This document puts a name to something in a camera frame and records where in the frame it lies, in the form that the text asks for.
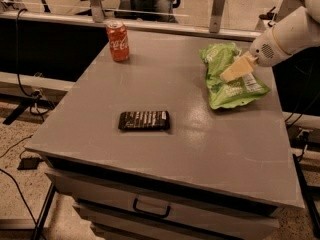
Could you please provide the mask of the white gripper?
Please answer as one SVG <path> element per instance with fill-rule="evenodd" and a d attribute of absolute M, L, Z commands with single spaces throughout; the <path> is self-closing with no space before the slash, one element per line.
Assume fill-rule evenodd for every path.
<path fill-rule="evenodd" d="M 262 67 L 272 67 L 288 58 L 288 54 L 279 46 L 273 28 L 257 37 L 252 42 L 249 52 L 236 59 L 220 74 L 223 82 L 228 83 L 251 73 L 256 62 Z"/>

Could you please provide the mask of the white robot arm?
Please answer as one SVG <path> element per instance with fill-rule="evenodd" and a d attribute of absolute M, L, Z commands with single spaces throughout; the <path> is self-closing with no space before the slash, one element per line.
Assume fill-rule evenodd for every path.
<path fill-rule="evenodd" d="M 320 0 L 305 0 L 288 16 L 257 37 L 249 50 L 220 74 L 230 82 L 251 73 L 256 65 L 272 67 L 300 51 L 320 46 Z"/>

